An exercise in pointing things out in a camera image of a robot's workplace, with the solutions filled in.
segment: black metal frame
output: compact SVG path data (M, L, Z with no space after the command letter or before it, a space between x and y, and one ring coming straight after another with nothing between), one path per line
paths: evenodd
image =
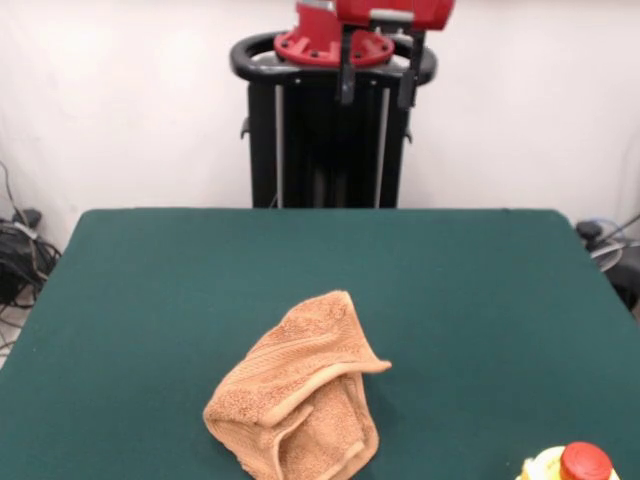
M277 33L256 35L231 51L233 71L248 80L253 205L277 205L276 88L281 89L283 205L286 207L397 206L402 152L409 123L401 100L407 69L393 61L355 73L352 103L336 101L339 71L254 57L273 51ZM411 41L394 38L395 54L417 62ZM415 81L428 83L437 61L424 49ZM389 99L383 170L378 186L378 149L383 98Z

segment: bottle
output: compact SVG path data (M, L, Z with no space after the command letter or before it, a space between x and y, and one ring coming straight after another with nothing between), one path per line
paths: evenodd
M620 480L611 460L595 445L575 442L527 459L516 480Z

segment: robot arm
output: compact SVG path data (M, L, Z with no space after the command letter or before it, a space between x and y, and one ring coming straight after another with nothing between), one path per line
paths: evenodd
M335 12L342 25L338 98L348 105L353 101L355 68L351 62L351 44L357 29L377 29L383 33L402 31L413 39L410 64L400 81L398 105L415 105L418 71L427 30L442 30L453 9L454 0L335 0Z

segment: green table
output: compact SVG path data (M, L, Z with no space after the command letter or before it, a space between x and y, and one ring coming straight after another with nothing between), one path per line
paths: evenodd
M2 478L246 478L202 409L336 288L394 363L357 478L511 480L573 440L640 478L640 333L560 215L181 209L80 221L0 371Z

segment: crumpled towel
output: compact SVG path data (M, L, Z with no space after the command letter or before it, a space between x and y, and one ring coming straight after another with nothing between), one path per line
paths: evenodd
M351 478L378 449L362 373L371 350L347 292L291 309L222 380L204 410L211 432L260 480Z

